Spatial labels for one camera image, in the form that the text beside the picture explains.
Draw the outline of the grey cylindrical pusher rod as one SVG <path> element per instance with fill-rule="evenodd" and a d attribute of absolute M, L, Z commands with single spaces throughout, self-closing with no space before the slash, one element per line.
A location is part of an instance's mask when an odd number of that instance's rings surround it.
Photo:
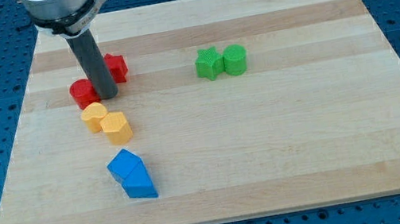
<path fill-rule="evenodd" d="M 114 98 L 118 94 L 117 84 L 104 62 L 91 31 L 88 29 L 78 37 L 66 41 L 99 97 Z"/>

